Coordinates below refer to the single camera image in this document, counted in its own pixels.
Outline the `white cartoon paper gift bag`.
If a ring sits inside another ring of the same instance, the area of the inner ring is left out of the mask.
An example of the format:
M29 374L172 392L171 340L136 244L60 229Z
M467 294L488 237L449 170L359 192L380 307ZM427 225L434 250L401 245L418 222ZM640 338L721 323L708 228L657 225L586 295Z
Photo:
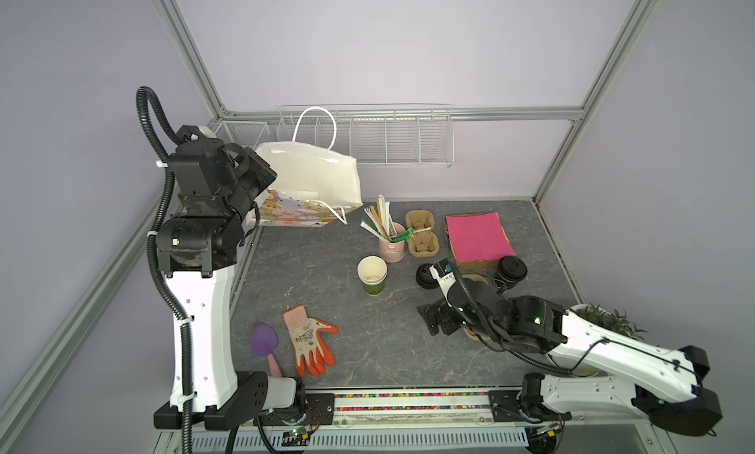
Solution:
M297 140L305 115L312 111L330 118L333 130L327 147ZM256 200L258 225L318 228L336 221L347 224L348 214L363 206L357 160L333 149L337 133L331 112L312 106L300 114L289 142L262 143L256 148L277 174Z

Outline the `black paper coffee cup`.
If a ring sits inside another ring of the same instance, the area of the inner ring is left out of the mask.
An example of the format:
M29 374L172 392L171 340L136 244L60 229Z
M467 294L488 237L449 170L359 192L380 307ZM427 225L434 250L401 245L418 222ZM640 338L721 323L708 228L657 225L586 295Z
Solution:
M515 257L515 255L503 257L497 263L495 269L494 283L497 292L503 294L503 292L513 289L526 278L527 274L528 267L522 259Z

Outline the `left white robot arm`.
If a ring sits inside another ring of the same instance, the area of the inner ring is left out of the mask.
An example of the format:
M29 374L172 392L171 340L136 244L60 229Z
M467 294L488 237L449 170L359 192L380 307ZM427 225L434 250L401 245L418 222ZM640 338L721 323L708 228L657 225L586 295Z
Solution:
M157 428L181 432L193 450L193 428L228 433L232 452L241 425L276 409L262 371L235 371L230 350L230 297L244 220L277 177L251 147L226 143L206 127L174 130L155 91L136 93L141 128L157 154L164 185L147 232L147 265L174 318L174 379L153 415Z

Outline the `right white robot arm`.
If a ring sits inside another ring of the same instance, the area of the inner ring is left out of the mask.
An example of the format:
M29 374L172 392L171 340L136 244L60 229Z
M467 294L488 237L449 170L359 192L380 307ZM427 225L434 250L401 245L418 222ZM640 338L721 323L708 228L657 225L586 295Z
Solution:
M627 336L536 296L507 298L525 270L495 284L464 275L456 262L425 263L418 284L442 298L418 307L430 334L462 330L484 347L534 367L513 395L493 395L496 419L565 422L576 413L646 420L681 436L711 436L723 418L718 395L705 387L707 353L666 349Z

